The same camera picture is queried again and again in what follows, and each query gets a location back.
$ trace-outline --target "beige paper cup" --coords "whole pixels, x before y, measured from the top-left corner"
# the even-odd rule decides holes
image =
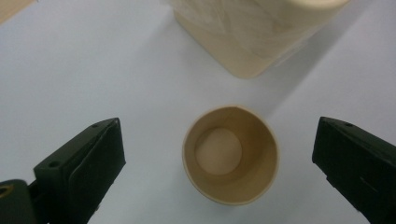
[[[251,203],[269,189],[278,166],[276,139],[258,116],[239,105],[207,112],[191,126],[183,146],[191,183],[207,198]]]
[[[187,32],[231,74],[260,75],[301,49],[350,0],[171,0]]]

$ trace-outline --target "cup rim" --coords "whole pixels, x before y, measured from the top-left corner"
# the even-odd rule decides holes
[[[245,112],[248,112],[250,115],[254,116],[256,119],[258,119],[263,126],[265,126],[265,128],[268,129],[268,132],[271,134],[272,138],[274,139],[274,144],[275,144],[275,151],[276,151],[276,165],[275,165],[275,169],[273,172],[273,178],[271,178],[270,182],[265,186],[265,188],[263,188],[260,193],[258,193],[256,196],[252,197],[249,200],[245,200],[245,201],[241,201],[241,202],[226,202],[225,200],[220,200],[217,199],[213,196],[211,196],[210,194],[204,192],[203,190],[201,190],[198,185],[195,183],[195,181],[193,180],[191,173],[188,169],[187,163],[186,163],[186,159],[185,159],[185,151],[186,151],[186,141],[191,133],[191,130],[193,129],[193,127],[198,123],[199,120],[201,120],[203,117],[205,117],[206,115],[215,112],[217,110],[220,109],[224,109],[224,108],[236,108],[236,109],[240,109],[243,110]],[[279,167],[279,144],[277,142],[276,136],[273,132],[273,130],[271,129],[271,127],[268,125],[268,123],[262,119],[260,116],[258,116],[255,112],[253,112],[252,110],[246,108],[243,105],[221,105],[221,106],[217,106],[215,108],[212,108],[208,111],[206,111],[205,113],[203,113],[200,117],[198,117],[197,119],[195,119],[195,121],[192,123],[192,125],[190,126],[190,128],[188,129],[185,137],[184,137],[184,141],[183,141],[183,148],[182,148],[182,160],[183,160],[183,167],[184,167],[184,171],[187,175],[187,177],[189,178],[190,182],[192,183],[192,185],[204,196],[206,196],[206,198],[210,199],[213,202],[216,203],[222,203],[225,205],[243,205],[243,204],[248,204],[248,203],[252,203],[254,201],[256,201],[257,199],[259,199],[274,183],[275,179],[276,179],[276,175],[278,172],[278,167]]]

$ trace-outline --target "paper cup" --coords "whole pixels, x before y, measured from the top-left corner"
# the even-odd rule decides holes
[[[268,125],[239,105],[200,117],[188,131],[183,162],[191,183],[207,198],[229,205],[251,203],[276,176],[276,139]]]

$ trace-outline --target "beige container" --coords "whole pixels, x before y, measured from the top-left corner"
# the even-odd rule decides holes
[[[207,198],[246,204],[264,194],[274,181],[277,144],[258,116],[242,106],[224,106],[191,126],[183,162],[191,183]]]
[[[261,74],[349,0],[171,0],[177,21],[231,74]]]
[[[34,0],[0,0],[0,24],[33,2]]]

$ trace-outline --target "white table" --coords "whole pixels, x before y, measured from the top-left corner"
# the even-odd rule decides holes
[[[90,223],[368,223],[311,155],[320,116],[396,145],[396,1],[352,0],[260,77],[231,76],[163,0],[40,0],[0,26],[0,180],[32,169],[96,121],[119,117],[127,160]],[[195,119],[244,105],[280,146],[274,185],[225,206],[184,173]]]

